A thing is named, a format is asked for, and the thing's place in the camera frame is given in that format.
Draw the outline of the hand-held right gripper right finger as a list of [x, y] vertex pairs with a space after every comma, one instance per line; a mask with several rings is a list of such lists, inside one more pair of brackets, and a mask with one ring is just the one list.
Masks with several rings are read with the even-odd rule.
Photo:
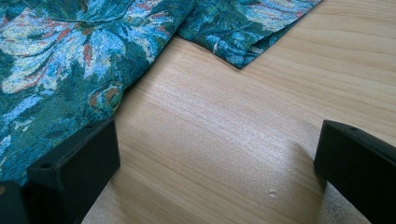
[[396, 224], [396, 147], [325, 120], [314, 166], [372, 224]]

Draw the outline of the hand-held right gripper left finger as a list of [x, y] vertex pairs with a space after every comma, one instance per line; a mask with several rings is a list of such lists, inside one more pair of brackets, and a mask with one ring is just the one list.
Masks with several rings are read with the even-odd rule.
[[34, 224], [80, 224], [120, 167], [113, 119], [91, 123], [27, 168]]

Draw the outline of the teal floral button shirt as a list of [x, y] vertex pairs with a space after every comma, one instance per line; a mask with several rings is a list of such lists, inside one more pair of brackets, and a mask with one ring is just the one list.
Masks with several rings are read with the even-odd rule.
[[0, 0], [0, 180], [95, 120], [178, 35], [243, 68], [320, 0]]

